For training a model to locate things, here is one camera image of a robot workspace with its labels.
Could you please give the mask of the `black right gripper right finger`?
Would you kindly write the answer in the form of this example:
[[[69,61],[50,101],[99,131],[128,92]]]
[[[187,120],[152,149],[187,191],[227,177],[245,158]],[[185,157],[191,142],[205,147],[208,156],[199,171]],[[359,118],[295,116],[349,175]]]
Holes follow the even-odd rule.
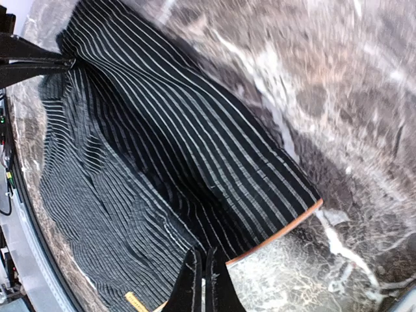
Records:
[[[245,312],[232,280],[225,255],[218,248],[208,251],[205,264],[205,310],[209,312]]]

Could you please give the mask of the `black striped underwear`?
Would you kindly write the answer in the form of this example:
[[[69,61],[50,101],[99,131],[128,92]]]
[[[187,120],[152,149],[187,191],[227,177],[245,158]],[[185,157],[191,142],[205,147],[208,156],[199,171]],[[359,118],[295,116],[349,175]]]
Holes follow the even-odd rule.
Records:
[[[186,252],[227,260],[321,204],[237,97],[121,1],[79,1],[47,76],[43,205],[109,311],[165,302]]]

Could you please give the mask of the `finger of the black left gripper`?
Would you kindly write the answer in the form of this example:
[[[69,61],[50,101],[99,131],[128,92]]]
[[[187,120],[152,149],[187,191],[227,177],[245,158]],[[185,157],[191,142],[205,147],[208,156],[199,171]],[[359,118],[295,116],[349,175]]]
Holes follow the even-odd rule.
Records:
[[[12,86],[27,79],[65,73],[75,65],[76,60],[70,59],[1,59],[1,89]]]
[[[65,63],[69,58],[43,49],[15,34],[1,33],[1,60]]]

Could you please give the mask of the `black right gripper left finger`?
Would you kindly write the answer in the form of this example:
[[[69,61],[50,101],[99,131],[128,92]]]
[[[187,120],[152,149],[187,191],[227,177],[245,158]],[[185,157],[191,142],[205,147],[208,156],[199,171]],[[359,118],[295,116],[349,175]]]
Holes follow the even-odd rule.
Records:
[[[202,311],[202,272],[200,252],[192,248],[185,255],[164,312]]]

